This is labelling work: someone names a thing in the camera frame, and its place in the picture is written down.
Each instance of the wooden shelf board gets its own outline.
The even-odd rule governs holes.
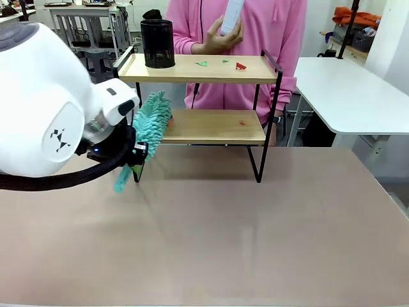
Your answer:
[[[132,54],[119,77],[125,82],[170,82],[170,83],[243,83],[275,84],[277,75],[268,60],[261,56],[209,56],[175,54],[176,65],[171,68],[145,66],[143,54]],[[202,67],[197,62],[208,62]],[[236,70],[239,62],[246,70]]]
[[[327,33],[328,33],[328,32],[322,32],[322,31],[320,31],[320,35],[322,35],[322,36],[327,35]],[[332,37],[332,36],[330,37],[330,41],[333,42],[333,43],[337,43],[338,45],[342,45],[342,44],[343,44],[342,42],[340,42],[339,40],[336,40],[336,39],[335,39],[334,37]],[[369,52],[359,51],[358,49],[355,49],[354,47],[352,47],[352,46],[350,46],[350,45],[347,45],[347,46],[345,47],[345,49],[348,50],[348,51],[350,51],[350,52],[352,52],[352,53],[354,53],[356,56],[360,56],[361,58],[364,58],[364,59],[367,59],[368,56],[369,56]]]
[[[265,138],[255,111],[175,109],[162,143],[263,145]]]

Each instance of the person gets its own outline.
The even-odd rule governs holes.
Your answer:
[[[295,90],[295,68],[305,28],[307,0],[245,0],[234,30],[220,36],[228,0],[170,0],[166,19],[173,22],[176,54],[259,56],[267,50],[283,69],[275,116],[282,116]],[[195,84],[189,83],[185,103],[192,107]],[[267,124],[275,86],[261,85],[257,114]],[[252,109],[255,84],[200,84],[193,108]],[[270,144],[274,145],[277,126]]]

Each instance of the orange cloth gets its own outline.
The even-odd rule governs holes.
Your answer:
[[[336,24],[349,24],[351,21],[352,11],[346,7],[338,7],[335,9],[334,18],[332,20]],[[358,12],[355,18],[354,24],[361,24],[363,26],[374,27],[378,29],[377,20],[380,20],[381,16],[372,15],[370,13]]]

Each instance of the green scrap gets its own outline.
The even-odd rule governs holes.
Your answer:
[[[196,64],[203,66],[203,67],[207,67],[208,63],[207,62],[196,62]]]

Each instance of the white robotic arm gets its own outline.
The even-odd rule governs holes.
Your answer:
[[[106,141],[139,103],[119,79],[93,84],[75,54],[42,24],[0,31],[0,80],[0,170],[16,176],[55,173],[80,142]]]

